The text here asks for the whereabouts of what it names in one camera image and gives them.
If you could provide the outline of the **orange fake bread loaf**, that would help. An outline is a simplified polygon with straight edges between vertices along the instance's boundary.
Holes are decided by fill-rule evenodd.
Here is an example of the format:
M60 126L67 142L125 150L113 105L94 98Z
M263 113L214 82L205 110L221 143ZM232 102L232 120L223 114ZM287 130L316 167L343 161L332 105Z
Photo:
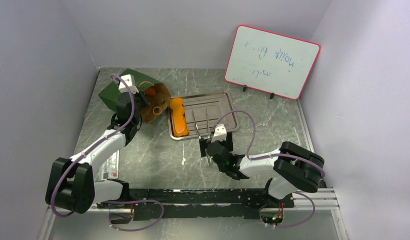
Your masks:
M174 136L184 137L188 135L187 122L185 118L185 109L183 106L183 99L180 97L172 98L169 107L172 112L172 120L174 125Z

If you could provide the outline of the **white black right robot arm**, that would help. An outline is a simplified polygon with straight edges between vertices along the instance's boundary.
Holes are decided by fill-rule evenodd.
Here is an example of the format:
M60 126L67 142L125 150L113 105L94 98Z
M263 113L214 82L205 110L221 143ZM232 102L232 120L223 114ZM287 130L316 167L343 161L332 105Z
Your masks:
M208 157L220 172L234 180L271 175L262 197L268 207L275 207L295 191L317 192L325 175L323 157L289 141L271 152L250 156L233 153L231 132L214 138L201 137L199 146L202 157Z

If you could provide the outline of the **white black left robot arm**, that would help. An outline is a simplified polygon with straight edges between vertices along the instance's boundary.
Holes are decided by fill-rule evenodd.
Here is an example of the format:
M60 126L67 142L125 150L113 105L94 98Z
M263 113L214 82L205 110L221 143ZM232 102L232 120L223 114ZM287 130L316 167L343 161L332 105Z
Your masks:
M70 158L57 158L51 168L45 201L54 214L57 208L70 214L85 213L91 205L111 201L124 208L131 201L129 184L121 180L95 181L100 167L117 151L126 147L142 124L141 111L149 103L142 91L117 96L116 112L98 140Z

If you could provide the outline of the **green brown paper bag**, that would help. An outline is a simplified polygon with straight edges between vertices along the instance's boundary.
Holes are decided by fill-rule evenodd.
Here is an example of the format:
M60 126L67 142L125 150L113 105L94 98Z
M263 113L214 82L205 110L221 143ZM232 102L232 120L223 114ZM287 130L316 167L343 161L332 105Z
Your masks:
M155 96L145 95L149 106L141 110L141 116L144 123L150 124L156 118L158 118L169 106L171 94L166 85L159 80L141 73L137 70L127 68L120 76L133 75L135 84L138 90L144 93L144 90L148 87L154 86L157 94ZM116 112L116 101L119 94L119 83L111 82L102 91L99 92L99 98L105 104L105 106L113 112Z

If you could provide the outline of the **silver metal tray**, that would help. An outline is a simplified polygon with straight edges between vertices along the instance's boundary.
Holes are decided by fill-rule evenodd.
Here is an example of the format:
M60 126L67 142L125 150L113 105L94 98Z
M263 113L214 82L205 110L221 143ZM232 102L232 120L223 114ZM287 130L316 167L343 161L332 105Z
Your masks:
M212 128L224 114L235 110L231 94L227 91L182 95L180 98L183 99L189 134L174 136L172 112L169 110L169 135L176 141L207 136L206 128Z

